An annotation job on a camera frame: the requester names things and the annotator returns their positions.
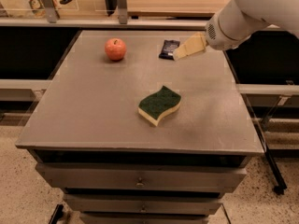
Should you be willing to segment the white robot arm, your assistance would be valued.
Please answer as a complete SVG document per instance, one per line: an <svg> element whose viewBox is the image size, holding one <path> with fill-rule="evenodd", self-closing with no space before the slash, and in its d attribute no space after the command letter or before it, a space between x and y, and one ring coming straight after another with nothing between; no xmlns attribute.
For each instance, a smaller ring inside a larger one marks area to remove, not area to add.
<svg viewBox="0 0 299 224"><path fill-rule="evenodd" d="M188 38L173 52L174 60L202 52L235 49L270 25L299 37L299 0L230 0L207 22L203 33Z"/></svg>

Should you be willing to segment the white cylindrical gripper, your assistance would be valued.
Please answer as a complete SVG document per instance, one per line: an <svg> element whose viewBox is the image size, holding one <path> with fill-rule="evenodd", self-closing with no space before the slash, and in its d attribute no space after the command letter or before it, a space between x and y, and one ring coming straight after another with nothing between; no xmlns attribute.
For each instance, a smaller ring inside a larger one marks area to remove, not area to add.
<svg viewBox="0 0 299 224"><path fill-rule="evenodd" d="M267 22L245 14L235 0L231 0L207 22L205 34L195 33L174 50L174 60L205 51L206 42L215 50L235 49L253 33L268 26Z"/></svg>

